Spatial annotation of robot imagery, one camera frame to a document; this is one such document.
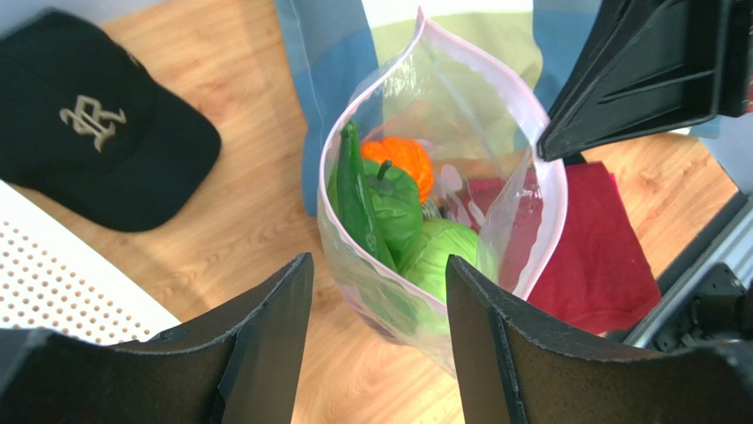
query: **cap logo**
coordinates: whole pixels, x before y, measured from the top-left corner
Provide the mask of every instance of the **cap logo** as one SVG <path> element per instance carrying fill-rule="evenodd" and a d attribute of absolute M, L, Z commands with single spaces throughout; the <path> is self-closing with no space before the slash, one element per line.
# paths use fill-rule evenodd
<path fill-rule="evenodd" d="M 115 136 L 115 123 L 126 123 L 126 114 L 122 109 L 119 114 L 103 110 L 98 100 L 79 95 L 73 110 L 60 110 L 60 119 L 66 125 L 72 124 L 78 135 L 94 136 L 94 147 L 102 153 L 104 143 Z"/>

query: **black baseball cap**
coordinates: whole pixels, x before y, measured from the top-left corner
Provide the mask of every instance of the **black baseball cap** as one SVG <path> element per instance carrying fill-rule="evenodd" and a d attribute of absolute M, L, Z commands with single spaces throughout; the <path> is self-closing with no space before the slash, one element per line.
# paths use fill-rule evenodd
<path fill-rule="evenodd" d="M 0 38 L 0 179 L 113 230 L 186 204 L 220 137 L 98 26 L 46 9 Z"/>

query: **toy vegetable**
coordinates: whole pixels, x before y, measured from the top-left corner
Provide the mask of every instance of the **toy vegetable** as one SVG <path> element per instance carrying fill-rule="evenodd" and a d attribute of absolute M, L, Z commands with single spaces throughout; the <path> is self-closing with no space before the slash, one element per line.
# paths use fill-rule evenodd
<path fill-rule="evenodd" d="M 418 186 L 405 171 L 392 166 L 391 161 L 381 165 L 363 160 L 366 185 L 376 214 L 376 227 L 382 232 L 384 243 L 390 249 L 399 267 L 403 257 L 411 252 L 418 241 L 423 226 L 423 212 L 418 202 Z M 339 216 L 337 192 L 331 180 L 327 195 L 335 215 Z"/>
<path fill-rule="evenodd" d="M 363 160 L 358 149 L 358 129 L 353 121 L 340 133 L 337 182 L 338 219 L 350 237 L 367 254 L 382 262 L 387 268 L 396 270 L 390 250 L 384 243 L 384 236 L 377 226 L 377 217 L 363 169 Z M 356 284 L 368 284 L 357 281 Z M 399 285 L 385 286 L 372 284 L 359 288 L 363 303 L 388 327 L 398 333 L 412 334 L 418 320 L 411 305 L 410 296 Z"/>
<path fill-rule="evenodd" d="M 476 245 L 478 235 L 467 226 L 449 219 L 430 219 L 423 223 L 414 251 L 400 265 L 400 274 L 446 304 L 447 259 L 456 254 L 474 265 Z"/>
<path fill-rule="evenodd" d="M 423 219 L 441 218 L 442 211 L 432 199 L 427 199 L 422 206 Z"/>
<path fill-rule="evenodd" d="M 416 140 L 400 137 L 387 137 L 381 141 L 368 141 L 361 146 L 361 156 L 376 163 L 391 160 L 394 166 L 401 168 L 415 180 L 418 185 L 419 201 L 423 204 L 434 185 L 431 173 L 431 160 L 426 149 Z"/>
<path fill-rule="evenodd" d="M 382 232 L 377 227 L 377 214 L 371 203 L 363 162 L 358 151 L 358 129 L 355 123 L 349 121 L 340 135 L 342 141 L 340 142 L 337 180 L 340 223 L 353 241 L 366 253 L 382 262 L 387 268 L 396 270 L 390 250 L 384 243 Z"/>

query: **black bracket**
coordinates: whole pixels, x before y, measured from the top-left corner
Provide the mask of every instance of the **black bracket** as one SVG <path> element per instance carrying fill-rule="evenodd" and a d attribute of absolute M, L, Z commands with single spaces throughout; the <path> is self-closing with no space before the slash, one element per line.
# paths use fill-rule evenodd
<path fill-rule="evenodd" d="M 725 264 L 706 273 L 692 296 L 679 307 L 653 339 L 653 348 L 677 352 L 749 338 L 742 311 L 751 302 L 741 281 Z"/>
<path fill-rule="evenodd" d="M 747 112 L 751 0 L 604 0 L 538 141 L 552 161 Z"/>

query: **red towel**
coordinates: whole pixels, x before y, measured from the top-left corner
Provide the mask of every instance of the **red towel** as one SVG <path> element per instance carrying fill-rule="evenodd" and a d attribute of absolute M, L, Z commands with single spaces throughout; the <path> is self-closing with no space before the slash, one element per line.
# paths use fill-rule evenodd
<path fill-rule="evenodd" d="M 593 334 L 628 329 L 660 301 L 656 279 L 606 167 L 602 163 L 576 164 L 566 167 L 566 173 L 565 229 L 529 302 Z M 497 197 L 501 184 L 471 183 L 474 202 L 483 212 Z M 528 260 L 540 208 L 536 199 L 521 200 L 510 237 L 514 242 L 500 267 L 499 282 L 507 290 Z"/>

